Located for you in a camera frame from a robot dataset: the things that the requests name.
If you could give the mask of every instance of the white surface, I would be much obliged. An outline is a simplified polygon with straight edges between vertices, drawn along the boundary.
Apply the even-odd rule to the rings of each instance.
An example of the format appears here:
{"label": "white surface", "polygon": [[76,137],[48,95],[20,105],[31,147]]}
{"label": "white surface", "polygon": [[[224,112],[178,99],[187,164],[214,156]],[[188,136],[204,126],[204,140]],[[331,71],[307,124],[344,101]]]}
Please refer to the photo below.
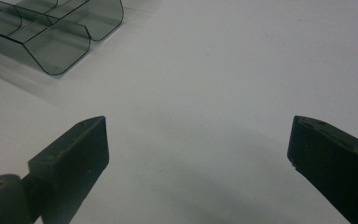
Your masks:
{"label": "white surface", "polygon": [[358,137],[358,1],[124,0],[62,77],[0,55],[0,174],[105,115],[72,223],[348,223],[286,159],[294,115]]}

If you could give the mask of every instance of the transparent plastic tray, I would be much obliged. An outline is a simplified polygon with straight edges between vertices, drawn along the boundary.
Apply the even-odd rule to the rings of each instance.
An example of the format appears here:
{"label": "transparent plastic tray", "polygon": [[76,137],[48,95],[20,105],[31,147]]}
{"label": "transparent plastic tray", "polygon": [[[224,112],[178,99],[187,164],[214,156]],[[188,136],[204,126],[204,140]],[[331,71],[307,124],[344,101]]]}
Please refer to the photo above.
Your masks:
{"label": "transparent plastic tray", "polygon": [[0,53],[40,68],[64,73],[122,22],[121,0],[0,1]]}

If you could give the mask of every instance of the white table surface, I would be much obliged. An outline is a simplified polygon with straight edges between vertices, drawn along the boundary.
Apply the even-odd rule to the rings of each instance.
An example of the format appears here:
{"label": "white table surface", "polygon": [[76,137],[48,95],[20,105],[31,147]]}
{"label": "white table surface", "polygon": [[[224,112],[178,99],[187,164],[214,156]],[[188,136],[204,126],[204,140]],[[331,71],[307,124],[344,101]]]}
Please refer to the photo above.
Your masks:
{"label": "white table surface", "polygon": [[123,5],[61,77],[0,55],[0,175],[105,115],[111,160],[72,223],[348,223],[286,151],[294,115],[358,137],[358,0]]}

